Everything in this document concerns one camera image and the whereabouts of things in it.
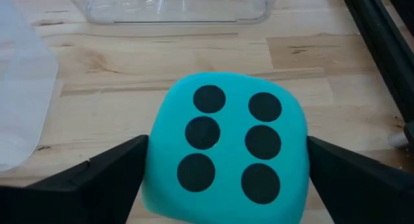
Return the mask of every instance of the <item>clear plastic container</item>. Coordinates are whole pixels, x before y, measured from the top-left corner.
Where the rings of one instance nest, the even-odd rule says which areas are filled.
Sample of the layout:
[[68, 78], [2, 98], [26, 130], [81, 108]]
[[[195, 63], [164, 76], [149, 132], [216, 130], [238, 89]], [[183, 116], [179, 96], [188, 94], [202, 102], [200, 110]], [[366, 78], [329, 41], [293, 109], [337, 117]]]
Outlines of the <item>clear plastic container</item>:
[[58, 61], [11, 0], [0, 0], [0, 171], [38, 145]]
[[93, 23], [258, 23], [275, 0], [74, 0]]

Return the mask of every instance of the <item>black dot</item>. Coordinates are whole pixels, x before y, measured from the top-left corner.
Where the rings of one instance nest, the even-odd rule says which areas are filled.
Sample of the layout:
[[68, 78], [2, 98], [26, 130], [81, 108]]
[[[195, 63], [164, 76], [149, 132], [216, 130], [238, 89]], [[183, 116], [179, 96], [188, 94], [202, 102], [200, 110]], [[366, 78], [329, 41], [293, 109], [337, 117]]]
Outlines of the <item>black dot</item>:
[[254, 126], [247, 131], [245, 137], [247, 150], [258, 159], [275, 157], [281, 147], [279, 134], [268, 126]]
[[215, 85], [204, 85], [196, 90], [193, 101], [199, 111], [203, 113], [214, 113], [224, 107], [226, 95]]
[[212, 160], [201, 153], [187, 155], [181, 160], [177, 170], [181, 186], [190, 192], [207, 189], [213, 183], [214, 176]]
[[264, 205], [274, 201], [278, 196], [280, 180], [271, 167], [255, 163], [243, 172], [241, 187], [247, 198]]
[[282, 105], [274, 95], [262, 92], [250, 98], [248, 109], [254, 118], [260, 121], [270, 122], [280, 116]]
[[207, 150], [214, 146], [220, 137], [220, 127], [210, 117], [192, 119], [186, 127], [186, 139], [196, 149]]

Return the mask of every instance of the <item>translucent plastic container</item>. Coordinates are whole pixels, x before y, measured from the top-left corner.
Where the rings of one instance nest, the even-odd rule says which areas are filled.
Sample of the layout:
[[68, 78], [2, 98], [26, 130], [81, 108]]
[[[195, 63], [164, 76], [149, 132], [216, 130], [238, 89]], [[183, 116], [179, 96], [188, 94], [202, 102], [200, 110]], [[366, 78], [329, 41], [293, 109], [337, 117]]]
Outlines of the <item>translucent plastic container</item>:
[[11, 0], [0, 0], [0, 171], [36, 149], [57, 71], [56, 57]]
[[74, 0], [93, 23], [258, 23], [275, 0]]

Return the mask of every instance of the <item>wood grain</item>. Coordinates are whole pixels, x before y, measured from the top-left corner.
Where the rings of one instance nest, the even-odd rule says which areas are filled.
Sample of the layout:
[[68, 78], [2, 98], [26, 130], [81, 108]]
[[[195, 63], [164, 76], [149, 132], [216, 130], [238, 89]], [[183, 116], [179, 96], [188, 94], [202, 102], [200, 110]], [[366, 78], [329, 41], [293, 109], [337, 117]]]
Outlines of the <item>wood grain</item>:
[[[168, 89], [201, 71], [282, 85], [303, 106], [310, 135], [414, 172], [412, 154], [386, 141], [403, 121], [343, 0], [277, 0], [258, 25], [163, 27], [93, 25], [70, 0], [13, 2], [56, 53], [60, 86], [37, 150], [0, 173], [2, 185], [28, 185], [148, 134]], [[180, 222], [150, 214], [138, 195], [128, 223]], [[302, 223], [332, 223], [312, 185]]]

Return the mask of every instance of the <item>dice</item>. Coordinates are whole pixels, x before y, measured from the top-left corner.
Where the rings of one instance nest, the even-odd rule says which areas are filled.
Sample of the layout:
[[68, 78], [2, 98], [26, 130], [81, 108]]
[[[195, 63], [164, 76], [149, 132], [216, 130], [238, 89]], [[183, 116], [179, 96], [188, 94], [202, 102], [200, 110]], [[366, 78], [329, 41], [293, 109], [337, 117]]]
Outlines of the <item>dice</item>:
[[200, 73], [168, 92], [149, 137], [145, 207], [190, 223], [299, 223], [307, 125], [272, 82]]

